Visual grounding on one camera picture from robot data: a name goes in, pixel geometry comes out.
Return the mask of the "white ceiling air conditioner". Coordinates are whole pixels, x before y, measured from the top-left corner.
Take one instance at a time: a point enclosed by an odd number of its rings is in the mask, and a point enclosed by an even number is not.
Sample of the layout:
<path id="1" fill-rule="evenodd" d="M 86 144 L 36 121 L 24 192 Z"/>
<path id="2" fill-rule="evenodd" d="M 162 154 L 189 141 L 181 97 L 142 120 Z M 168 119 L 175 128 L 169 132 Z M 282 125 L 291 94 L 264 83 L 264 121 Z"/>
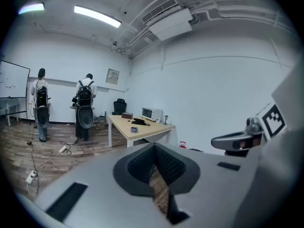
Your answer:
<path id="1" fill-rule="evenodd" d="M 160 41 L 192 31 L 193 16 L 188 8 L 182 8 L 177 0 L 167 0 L 142 18 L 151 33 Z"/>

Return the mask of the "white desk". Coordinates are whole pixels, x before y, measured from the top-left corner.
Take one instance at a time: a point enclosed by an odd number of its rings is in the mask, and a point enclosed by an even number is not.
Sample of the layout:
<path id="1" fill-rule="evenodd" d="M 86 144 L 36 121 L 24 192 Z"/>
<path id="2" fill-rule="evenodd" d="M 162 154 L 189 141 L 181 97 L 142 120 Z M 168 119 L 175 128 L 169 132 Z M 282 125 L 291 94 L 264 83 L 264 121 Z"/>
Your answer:
<path id="1" fill-rule="evenodd" d="M 19 100 L 17 98 L 0 98 L 0 116 L 6 117 L 8 126 L 11 126 L 11 115 L 14 115 L 18 121 Z"/>

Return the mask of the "whiteboard on stand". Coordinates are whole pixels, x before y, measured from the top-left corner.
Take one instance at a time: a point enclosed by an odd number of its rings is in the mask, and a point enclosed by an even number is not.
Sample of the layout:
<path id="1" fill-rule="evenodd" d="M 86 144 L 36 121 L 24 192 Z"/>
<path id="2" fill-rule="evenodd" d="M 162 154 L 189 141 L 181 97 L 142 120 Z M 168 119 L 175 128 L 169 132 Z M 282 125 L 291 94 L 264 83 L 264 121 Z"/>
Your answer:
<path id="1" fill-rule="evenodd" d="M 30 69 L 0 61 L 0 98 L 17 98 L 19 114 L 27 117 L 28 79 Z"/>

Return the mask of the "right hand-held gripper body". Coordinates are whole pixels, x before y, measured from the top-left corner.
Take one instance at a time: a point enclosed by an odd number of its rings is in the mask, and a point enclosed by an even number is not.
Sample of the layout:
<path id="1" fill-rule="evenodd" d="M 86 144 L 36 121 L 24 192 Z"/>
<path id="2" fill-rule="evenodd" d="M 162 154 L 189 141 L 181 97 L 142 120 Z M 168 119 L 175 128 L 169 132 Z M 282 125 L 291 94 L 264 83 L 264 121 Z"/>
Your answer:
<path id="1" fill-rule="evenodd" d="M 227 156 L 247 156 L 253 147 L 264 145 L 281 133 L 287 132 L 287 125 L 275 103 L 268 103 L 257 114 L 246 120 L 245 140 L 237 140 L 234 150 L 226 150 Z"/>

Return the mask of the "grey electrical wall panel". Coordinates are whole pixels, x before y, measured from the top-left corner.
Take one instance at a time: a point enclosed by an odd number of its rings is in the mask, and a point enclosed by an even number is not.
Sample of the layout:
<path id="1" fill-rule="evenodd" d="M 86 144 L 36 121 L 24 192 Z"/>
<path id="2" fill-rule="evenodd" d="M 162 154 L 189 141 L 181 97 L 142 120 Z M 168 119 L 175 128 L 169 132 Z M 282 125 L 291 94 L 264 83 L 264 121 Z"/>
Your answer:
<path id="1" fill-rule="evenodd" d="M 118 83 L 119 79 L 119 71 L 113 70 L 113 69 L 108 69 L 107 77 L 106 77 L 106 83 L 109 84 L 114 84 L 116 85 Z"/>

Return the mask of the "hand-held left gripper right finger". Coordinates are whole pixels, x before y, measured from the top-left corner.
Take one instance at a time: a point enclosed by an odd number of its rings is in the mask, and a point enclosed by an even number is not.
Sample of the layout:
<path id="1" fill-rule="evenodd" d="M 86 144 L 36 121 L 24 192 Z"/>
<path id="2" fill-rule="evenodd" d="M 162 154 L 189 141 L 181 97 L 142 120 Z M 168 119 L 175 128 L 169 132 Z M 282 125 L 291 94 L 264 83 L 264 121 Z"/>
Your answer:
<path id="1" fill-rule="evenodd" d="M 169 188 L 168 214 L 155 210 L 155 228 L 233 228 L 248 189 L 240 157 L 220 156 L 155 143 L 157 168 Z"/>

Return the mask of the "black backpack with oval shell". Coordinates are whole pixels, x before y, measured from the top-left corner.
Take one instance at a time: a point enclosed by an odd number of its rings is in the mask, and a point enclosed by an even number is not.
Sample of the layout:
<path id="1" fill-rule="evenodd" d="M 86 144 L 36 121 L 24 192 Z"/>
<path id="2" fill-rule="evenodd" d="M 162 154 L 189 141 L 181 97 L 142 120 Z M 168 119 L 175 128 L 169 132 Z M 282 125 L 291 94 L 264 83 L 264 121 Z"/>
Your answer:
<path id="1" fill-rule="evenodd" d="M 46 129 L 49 125 L 50 111 L 48 101 L 48 89 L 42 80 L 38 80 L 36 83 L 35 117 L 42 129 Z"/>
<path id="2" fill-rule="evenodd" d="M 93 94 L 91 90 L 91 81 L 87 86 L 83 85 L 82 81 L 78 81 L 80 88 L 76 94 L 76 109 L 80 125 L 84 129 L 89 129 L 94 123 L 93 116 Z"/>

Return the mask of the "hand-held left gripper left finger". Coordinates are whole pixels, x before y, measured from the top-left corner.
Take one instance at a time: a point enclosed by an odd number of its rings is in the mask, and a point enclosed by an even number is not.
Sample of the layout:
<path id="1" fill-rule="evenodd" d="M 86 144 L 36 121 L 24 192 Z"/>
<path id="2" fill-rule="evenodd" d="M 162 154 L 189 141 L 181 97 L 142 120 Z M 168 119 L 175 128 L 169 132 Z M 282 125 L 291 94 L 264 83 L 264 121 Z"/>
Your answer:
<path id="1" fill-rule="evenodd" d="M 73 183 L 86 185 L 80 199 L 63 220 L 71 228 L 171 228 L 166 219 L 168 188 L 154 169 L 149 181 L 153 197 L 137 197 L 123 190 L 114 179 L 113 169 L 122 157 L 145 147 L 144 144 L 110 151 L 77 165 L 49 184 L 35 204 L 47 209 Z"/>

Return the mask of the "white toaster oven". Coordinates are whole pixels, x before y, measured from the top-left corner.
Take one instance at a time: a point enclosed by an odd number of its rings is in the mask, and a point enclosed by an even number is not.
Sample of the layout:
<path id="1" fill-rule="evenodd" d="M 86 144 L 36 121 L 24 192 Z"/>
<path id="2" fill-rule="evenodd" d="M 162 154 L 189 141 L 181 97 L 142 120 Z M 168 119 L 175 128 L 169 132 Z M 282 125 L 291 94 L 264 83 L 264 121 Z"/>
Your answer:
<path id="1" fill-rule="evenodd" d="M 151 108 L 142 108 L 142 117 L 150 121 L 156 122 L 160 120 L 163 114 L 163 110 L 160 109 L 151 109 Z"/>

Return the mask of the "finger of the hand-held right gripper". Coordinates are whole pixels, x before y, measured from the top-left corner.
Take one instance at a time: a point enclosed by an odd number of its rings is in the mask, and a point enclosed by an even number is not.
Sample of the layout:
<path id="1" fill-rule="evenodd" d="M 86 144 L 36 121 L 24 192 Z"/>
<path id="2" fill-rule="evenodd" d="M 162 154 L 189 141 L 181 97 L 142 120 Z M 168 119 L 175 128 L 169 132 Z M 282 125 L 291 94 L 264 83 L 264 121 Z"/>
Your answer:
<path id="1" fill-rule="evenodd" d="M 243 142 L 248 139 L 249 134 L 246 131 L 240 131 L 215 137 L 211 140 L 211 145 L 225 151 L 239 151 L 245 147 Z"/>

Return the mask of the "black drawstring pouch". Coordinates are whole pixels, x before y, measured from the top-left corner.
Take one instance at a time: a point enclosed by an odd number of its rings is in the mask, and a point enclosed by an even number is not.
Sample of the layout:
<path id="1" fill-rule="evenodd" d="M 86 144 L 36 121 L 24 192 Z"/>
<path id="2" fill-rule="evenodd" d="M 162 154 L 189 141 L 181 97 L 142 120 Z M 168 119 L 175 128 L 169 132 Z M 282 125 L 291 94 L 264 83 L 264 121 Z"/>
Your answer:
<path id="1" fill-rule="evenodd" d="M 139 118 L 134 118 L 134 120 L 132 121 L 132 124 L 150 126 L 149 123 L 147 123 L 143 119 L 139 119 Z"/>

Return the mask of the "long ceiling light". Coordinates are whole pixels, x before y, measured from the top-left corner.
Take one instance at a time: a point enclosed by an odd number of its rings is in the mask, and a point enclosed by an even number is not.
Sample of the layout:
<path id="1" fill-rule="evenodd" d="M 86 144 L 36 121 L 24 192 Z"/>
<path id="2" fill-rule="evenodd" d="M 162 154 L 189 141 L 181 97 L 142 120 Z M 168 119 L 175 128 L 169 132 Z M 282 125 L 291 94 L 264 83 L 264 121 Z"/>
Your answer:
<path id="1" fill-rule="evenodd" d="M 119 28 L 121 25 L 121 21 L 119 21 L 113 17 L 110 17 L 103 13 L 97 12 L 95 10 L 87 9 L 87 8 L 84 8 L 81 6 L 74 6 L 74 13 L 94 18 L 96 20 L 109 24 L 115 28 Z"/>
<path id="2" fill-rule="evenodd" d="M 45 10 L 44 3 L 29 4 L 21 7 L 18 11 L 18 14 L 20 15 L 27 12 L 44 11 L 44 10 Z"/>

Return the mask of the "black office chair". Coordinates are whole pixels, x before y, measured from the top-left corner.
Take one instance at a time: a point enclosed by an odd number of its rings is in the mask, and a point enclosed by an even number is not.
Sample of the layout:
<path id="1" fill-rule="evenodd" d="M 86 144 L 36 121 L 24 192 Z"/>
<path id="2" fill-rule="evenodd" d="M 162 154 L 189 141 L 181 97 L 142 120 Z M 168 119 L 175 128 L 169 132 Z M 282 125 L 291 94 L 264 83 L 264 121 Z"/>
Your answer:
<path id="1" fill-rule="evenodd" d="M 127 103 L 125 100 L 118 98 L 114 101 L 114 111 L 112 112 L 112 115 L 122 115 L 122 113 L 125 113 L 126 107 Z"/>

